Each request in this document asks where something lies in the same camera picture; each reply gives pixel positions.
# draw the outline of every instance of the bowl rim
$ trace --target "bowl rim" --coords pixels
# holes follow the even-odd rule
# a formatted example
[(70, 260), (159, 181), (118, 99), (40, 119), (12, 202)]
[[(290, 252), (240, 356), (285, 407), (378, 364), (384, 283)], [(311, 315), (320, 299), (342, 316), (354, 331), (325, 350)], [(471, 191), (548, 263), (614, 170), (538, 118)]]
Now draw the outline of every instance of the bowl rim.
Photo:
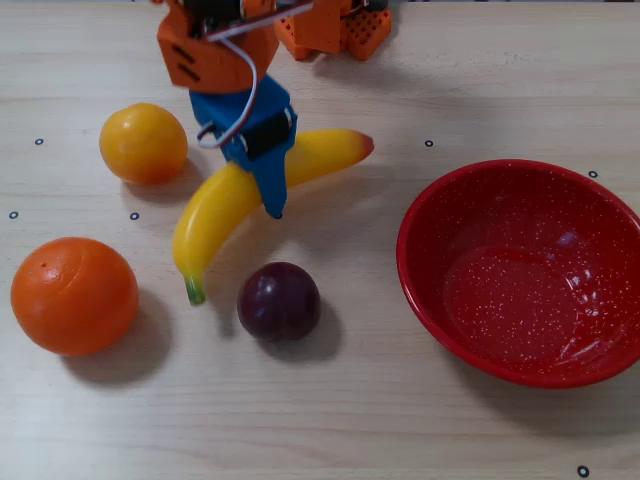
[(636, 351), (631, 350), (628, 355), (606, 368), (598, 370), (597, 372), (580, 375), (578, 377), (566, 379), (545, 379), (528, 374), (516, 373), (512, 370), (509, 370), (508, 368), (496, 365), (489, 360), (482, 358), (480, 355), (471, 352), (451, 336), (449, 336), (431, 318), (429, 309), (425, 308), (414, 290), (414, 286), (409, 277), (406, 245), (409, 237), (409, 232), (414, 225), (416, 214), (422, 208), (423, 204), (435, 193), (440, 191), (444, 186), (470, 173), (476, 173), (479, 171), (486, 171), (495, 168), (513, 167), (534, 171), (546, 171), (555, 175), (562, 175), (565, 178), (569, 178), (570, 180), (577, 182), (579, 186), (595, 191), (597, 194), (608, 200), (621, 213), (623, 213), (624, 216), (635, 225), (638, 236), (640, 236), (640, 218), (638, 218), (635, 212), (611, 191), (607, 190), (599, 183), (596, 183), (593, 180), (580, 175), (579, 173), (557, 165), (524, 159), (500, 159), (472, 163), (470, 165), (466, 165), (464, 167), (453, 170), (452, 172), (447, 173), (446, 175), (438, 178), (436, 181), (431, 183), (413, 201), (404, 218), (402, 219), (402, 224), (400, 225), (400, 231), (398, 232), (396, 243), (396, 264), (398, 268), (400, 284), (402, 285), (402, 290), (404, 291), (404, 294), (413, 312), (416, 314), (422, 325), (429, 331), (429, 333), (431, 333), (431, 335), (451, 353), (458, 356), (469, 365), (472, 365), (485, 373), (489, 373), (503, 380), (507, 380), (520, 385), (555, 389), (582, 387), (609, 379), (623, 372), (627, 368), (631, 367), (636, 361), (640, 360), (640, 348), (638, 348)]

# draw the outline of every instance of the orange robot part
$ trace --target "orange robot part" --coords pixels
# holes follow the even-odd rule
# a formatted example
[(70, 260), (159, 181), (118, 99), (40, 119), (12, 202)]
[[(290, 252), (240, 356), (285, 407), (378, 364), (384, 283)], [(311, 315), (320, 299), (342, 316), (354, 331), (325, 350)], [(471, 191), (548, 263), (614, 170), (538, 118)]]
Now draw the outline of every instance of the orange robot part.
[(350, 12), (351, 0), (315, 0), (309, 12), (278, 22), (276, 35), (296, 60), (314, 50), (348, 50), (357, 60), (367, 60), (391, 33), (391, 11)]
[[(169, 13), (158, 29), (158, 43), (171, 82), (199, 93), (229, 94), (250, 89), (249, 65), (223, 45), (191, 36), (196, 27), (191, 14), (178, 0), (166, 3)], [(248, 0), (243, 7), (247, 15), (254, 16), (268, 11), (271, 4), (270, 0)], [(230, 40), (253, 59), (258, 81), (262, 80), (278, 49), (273, 28), (256, 28)]]

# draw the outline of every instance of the red bowl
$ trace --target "red bowl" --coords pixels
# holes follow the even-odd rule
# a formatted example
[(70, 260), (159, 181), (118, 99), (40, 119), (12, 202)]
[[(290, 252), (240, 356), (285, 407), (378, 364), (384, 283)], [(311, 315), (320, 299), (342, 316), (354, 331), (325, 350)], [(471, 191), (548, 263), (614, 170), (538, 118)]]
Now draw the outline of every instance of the red bowl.
[(396, 253), (420, 321), (480, 370), (568, 388), (640, 358), (640, 220), (581, 175), (527, 160), (456, 170), (413, 202)]

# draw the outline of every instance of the banana tip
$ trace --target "banana tip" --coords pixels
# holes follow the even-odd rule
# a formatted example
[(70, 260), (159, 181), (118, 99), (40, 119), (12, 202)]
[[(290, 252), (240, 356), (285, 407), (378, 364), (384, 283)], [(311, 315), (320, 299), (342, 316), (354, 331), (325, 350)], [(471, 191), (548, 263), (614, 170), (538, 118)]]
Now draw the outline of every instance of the banana tip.
[(362, 136), (362, 145), (364, 148), (364, 156), (368, 157), (369, 154), (371, 152), (373, 152), (373, 149), (375, 148), (375, 146), (373, 145), (373, 138), (371, 138), (369, 135), (365, 135), (363, 133), (360, 134)]

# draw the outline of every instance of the black dot marker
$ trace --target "black dot marker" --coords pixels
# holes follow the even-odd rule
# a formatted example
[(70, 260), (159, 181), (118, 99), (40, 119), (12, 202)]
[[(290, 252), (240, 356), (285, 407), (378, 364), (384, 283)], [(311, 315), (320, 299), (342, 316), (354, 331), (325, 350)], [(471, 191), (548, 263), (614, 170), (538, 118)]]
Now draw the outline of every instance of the black dot marker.
[(587, 478), (589, 476), (589, 469), (584, 465), (578, 467), (578, 476), (580, 478)]

